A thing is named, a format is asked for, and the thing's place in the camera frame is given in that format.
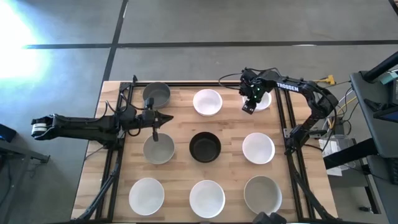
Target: wooden table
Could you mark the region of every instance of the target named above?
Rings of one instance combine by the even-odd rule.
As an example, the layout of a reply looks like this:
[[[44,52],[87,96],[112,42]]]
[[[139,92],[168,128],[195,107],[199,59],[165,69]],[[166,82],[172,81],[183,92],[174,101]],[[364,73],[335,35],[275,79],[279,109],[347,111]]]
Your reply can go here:
[[[111,106],[116,106],[119,84],[120,82],[104,82],[96,117],[100,117],[104,113],[104,102],[106,100],[111,103]],[[278,213],[288,221],[297,221],[274,91],[271,92],[272,103],[270,107],[250,115],[241,110],[243,102],[237,91],[218,86],[213,87],[212,89],[216,90],[223,98],[223,107],[216,115],[203,117],[193,108],[192,99],[197,91],[204,88],[171,87],[170,104],[159,110],[161,113],[174,116],[173,120],[159,129],[160,133],[168,134],[175,142],[175,154],[166,164],[153,165],[144,159],[142,147],[145,140],[151,137],[151,129],[143,129],[140,135],[134,138],[127,136],[113,221],[252,222],[256,214],[246,206],[243,188],[245,183],[255,175],[268,176],[278,183],[283,195],[282,205]],[[134,88],[132,101],[134,105],[142,105],[142,91],[142,87]],[[305,98],[293,93],[292,103],[297,123],[303,123],[310,114]],[[286,108],[285,111],[286,121],[289,124]],[[194,160],[188,149],[191,138],[202,131],[209,131],[217,135],[222,144],[219,158],[208,164]],[[255,165],[243,156],[243,139],[254,132],[268,135],[275,144],[275,156],[267,164]],[[99,147],[101,147],[99,143],[90,142],[87,153],[89,154]],[[328,212],[337,217],[321,152],[310,147],[304,147],[303,156],[311,190]],[[98,193],[105,158],[106,150],[102,150],[85,161],[72,218],[81,215]],[[144,177],[157,179],[165,189],[163,206],[158,212],[148,217],[134,213],[129,206],[128,199],[132,185]],[[209,220],[195,215],[189,204],[191,188],[197,182],[206,179],[219,183],[226,197],[223,211],[217,217]],[[108,211],[109,195],[107,194],[104,203],[103,216]],[[303,194],[300,194],[300,196],[302,207],[306,213]]]

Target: concrete floor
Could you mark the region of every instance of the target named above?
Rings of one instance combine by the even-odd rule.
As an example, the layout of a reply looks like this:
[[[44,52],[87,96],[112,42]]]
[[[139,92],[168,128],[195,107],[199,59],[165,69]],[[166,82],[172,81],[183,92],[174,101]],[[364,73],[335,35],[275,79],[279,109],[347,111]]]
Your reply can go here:
[[[50,154],[17,194],[10,223],[69,219],[87,142],[34,141],[30,121],[50,113],[94,115],[109,49],[19,50],[26,44],[108,44],[122,0],[0,1],[6,43],[0,52],[0,123],[18,133],[16,144]],[[398,39],[398,17],[387,0],[130,0],[120,43],[206,41],[304,41]],[[277,67],[284,75],[337,82],[367,70],[398,45],[318,47],[201,47],[117,49],[110,80],[214,80],[240,71]],[[330,88],[341,98],[349,84]],[[351,137],[367,139],[361,110]],[[358,212],[361,189],[333,189],[338,213],[352,221],[386,223],[384,215]]]

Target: black bowl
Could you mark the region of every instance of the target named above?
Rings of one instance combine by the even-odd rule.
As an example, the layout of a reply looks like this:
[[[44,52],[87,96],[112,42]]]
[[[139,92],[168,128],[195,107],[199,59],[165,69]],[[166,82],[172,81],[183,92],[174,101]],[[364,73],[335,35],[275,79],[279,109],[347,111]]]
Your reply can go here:
[[[189,143],[192,157],[199,162],[211,162],[220,155],[221,142],[217,136],[208,132],[196,134]]]

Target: yellow connector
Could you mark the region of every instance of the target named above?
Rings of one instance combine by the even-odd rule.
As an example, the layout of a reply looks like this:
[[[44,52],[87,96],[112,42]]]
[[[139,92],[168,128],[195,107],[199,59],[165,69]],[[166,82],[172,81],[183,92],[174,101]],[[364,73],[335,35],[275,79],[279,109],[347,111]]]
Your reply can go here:
[[[314,82],[324,82],[329,85],[336,85],[335,78],[333,78],[333,75],[328,75],[326,78],[322,78],[320,80],[314,80]]]

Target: bowl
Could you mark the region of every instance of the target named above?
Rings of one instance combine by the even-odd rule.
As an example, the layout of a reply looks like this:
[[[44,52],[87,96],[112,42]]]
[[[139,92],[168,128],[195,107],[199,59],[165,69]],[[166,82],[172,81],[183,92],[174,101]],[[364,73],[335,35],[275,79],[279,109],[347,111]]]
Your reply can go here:
[[[168,105],[170,101],[170,88],[165,83],[154,82],[147,85],[142,92],[144,101],[152,97],[154,99],[153,109],[160,109]]]
[[[223,105],[219,93],[211,89],[200,90],[193,97],[193,107],[202,116],[217,114]]]
[[[275,145],[266,134],[251,133],[243,140],[244,156],[254,164],[266,164],[275,155]]]
[[[131,209],[139,215],[152,215],[162,206],[164,189],[162,184],[153,178],[138,180],[130,190]]]
[[[163,164],[169,161],[174,155],[173,139],[163,133],[158,134],[159,140],[154,141],[149,136],[144,143],[144,157],[151,164]]]
[[[219,184],[203,180],[193,186],[189,195],[193,212],[202,218],[216,217],[225,205],[225,194]]]
[[[198,162],[211,162],[220,155],[221,142],[212,133],[198,133],[189,142],[189,151]]]
[[[246,102],[248,99],[247,96],[242,97],[242,102]],[[272,102],[272,95],[270,93],[265,92],[264,95],[261,98],[261,102],[257,104],[256,109],[254,109],[254,112],[262,111],[265,110],[271,105]]]
[[[278,211],[282,204],[282,192],[278,184],[264,176],[251,178],[244,186],[244,201],[254,213],[270,215]]]

